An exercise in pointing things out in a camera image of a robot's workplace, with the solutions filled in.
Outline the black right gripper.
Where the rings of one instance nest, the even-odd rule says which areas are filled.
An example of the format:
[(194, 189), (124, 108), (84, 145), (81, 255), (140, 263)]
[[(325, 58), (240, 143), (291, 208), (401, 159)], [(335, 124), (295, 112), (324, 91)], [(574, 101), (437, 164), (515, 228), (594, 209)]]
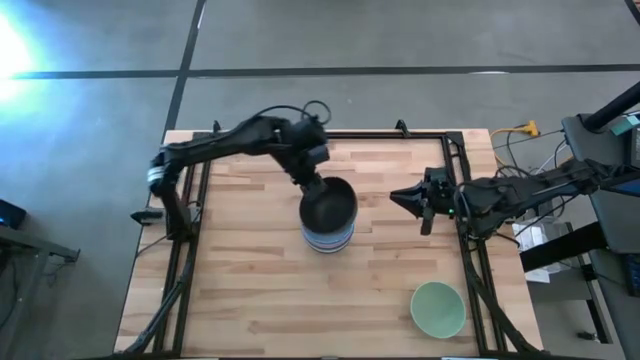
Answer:
[(450, 219), (456, 215), (453, 200), (453, 187), (448, 182), (419, 182), (416, 185), (393, 190), (391, 200), (411, 213), (422, 218), (420, 234), (431, 234), (436, 215), (445, 215)]

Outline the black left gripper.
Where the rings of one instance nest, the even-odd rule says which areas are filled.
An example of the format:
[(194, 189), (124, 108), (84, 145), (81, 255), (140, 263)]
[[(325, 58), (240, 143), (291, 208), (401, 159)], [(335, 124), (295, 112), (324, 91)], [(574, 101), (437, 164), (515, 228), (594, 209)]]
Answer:
[(289, 175), (293, 183), (300, 187), (301, 203), (316, 198), (318, 202), (329, 201), (333, 197), (334, 189), (326, 185), (315, 166), (295, 164), (289, 170)]

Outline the black bowl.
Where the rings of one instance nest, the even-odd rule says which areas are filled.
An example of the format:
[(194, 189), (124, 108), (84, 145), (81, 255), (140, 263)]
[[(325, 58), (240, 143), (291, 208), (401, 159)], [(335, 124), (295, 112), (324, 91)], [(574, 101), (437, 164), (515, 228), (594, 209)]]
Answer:
[(352, 186), (340, 177), (323, 178), (334, 189), (329, 201), (310, 199), (300, 202), (299, 216), (302, 225), (316, 233), (333, 233), (350, 225), (357, 215), (357, 196)]

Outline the blue bowl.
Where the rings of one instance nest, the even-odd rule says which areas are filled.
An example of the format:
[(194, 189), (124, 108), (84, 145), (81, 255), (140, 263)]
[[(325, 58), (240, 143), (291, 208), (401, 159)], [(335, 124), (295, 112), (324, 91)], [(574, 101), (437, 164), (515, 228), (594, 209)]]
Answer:
[(336, 232), (325, 234), (313, 232), (305, 226), (302, 227), (303, 236), (307, 241), (326, 246), (337, 246), (339, 243), (348, 242), (351, 239), (354, 230), (354, 223), (351, 223)]

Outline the light green bowl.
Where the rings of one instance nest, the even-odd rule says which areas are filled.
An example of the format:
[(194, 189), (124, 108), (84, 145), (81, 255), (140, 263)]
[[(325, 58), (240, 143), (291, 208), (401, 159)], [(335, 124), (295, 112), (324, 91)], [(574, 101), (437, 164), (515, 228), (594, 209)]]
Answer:
[(461, 295), (442, 282), (426, 282), (414, 291), (410, 315), (423, 333), (437, 339), (456, 336), (466, 323), (466, 305)]

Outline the black round pole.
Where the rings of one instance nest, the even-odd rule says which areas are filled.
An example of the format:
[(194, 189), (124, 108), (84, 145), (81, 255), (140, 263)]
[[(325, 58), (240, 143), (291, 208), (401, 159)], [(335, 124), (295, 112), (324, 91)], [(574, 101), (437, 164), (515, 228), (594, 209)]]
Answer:
[(614, 98), (604, 107), (582, 121), (583, 127), (591, 132), (600, 130), (626, 110), (640, 103), (640, 81)]

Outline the small teal box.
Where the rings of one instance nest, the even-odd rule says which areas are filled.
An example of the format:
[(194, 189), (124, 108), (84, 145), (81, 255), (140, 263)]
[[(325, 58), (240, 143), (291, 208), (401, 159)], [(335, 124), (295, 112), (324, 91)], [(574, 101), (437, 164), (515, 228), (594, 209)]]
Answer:
[(610, 127), (610, 132), (615, 136), (620, 136), (640, 125), (640, 116), (624, 115), (614, 120)]

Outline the dark grey side table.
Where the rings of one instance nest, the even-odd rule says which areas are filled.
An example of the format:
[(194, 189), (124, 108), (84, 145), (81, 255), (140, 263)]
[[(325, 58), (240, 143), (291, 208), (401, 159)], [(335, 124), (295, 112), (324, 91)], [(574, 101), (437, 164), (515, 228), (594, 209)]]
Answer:
[(26, 312), (39, 289), (49, 257), (54, 255), (61, 257), (67, 263), (74, 263), (79, 257), (80, 250), (9, 227), (0, 227), (0, 244), (20, 247), (33, 256), (33, 264), (26, 271), (25, 278), (16, 292), (14, 307), (7, 322), (1, 328), (5, 337), (4, 342), (0, 344), (0, 360), (11, 360), (15, 352), (15, 340), (21, 331), (22, 322), (26, 319)]

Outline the black box with blue light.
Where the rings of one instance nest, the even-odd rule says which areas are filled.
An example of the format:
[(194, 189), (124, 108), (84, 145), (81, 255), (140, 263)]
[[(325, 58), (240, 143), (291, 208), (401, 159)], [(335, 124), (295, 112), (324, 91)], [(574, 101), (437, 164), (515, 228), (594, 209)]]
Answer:
[(27, 217), (27, 211), (0, 199), (0, 226), (20, 229)]

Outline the black aluminium table frame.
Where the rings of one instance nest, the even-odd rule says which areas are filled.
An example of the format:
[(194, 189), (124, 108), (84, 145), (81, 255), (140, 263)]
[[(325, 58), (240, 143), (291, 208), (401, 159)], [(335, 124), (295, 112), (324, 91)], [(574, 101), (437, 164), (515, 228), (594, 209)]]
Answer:
[[(457, 162), (463, 141), (468, 163)], [(187, 258), (193, 276), (148, 346), (152, 355), (193, 358), (374, 358), (474, 356), (496, 339), (488, 314), (449, 339), (412, 322), (414, 290), (440, 281), (467, 290), (454, 223), (444, 216), (422, 236), (394, 204), (392, 190), (417, 183), (428, 167), (456, 163), (457, 179), (495, 172), (486, 130), (335, 131), (319, 168), (347, 180), (358, 198), (350, 244), (321, 254), (300, 230), (300, 190), (270, 157), (237, 155), (181, 173), (177, 190), (202, 220), (191, 241), (143, 230), (114, 349), (123, 352), (148, 326)]]

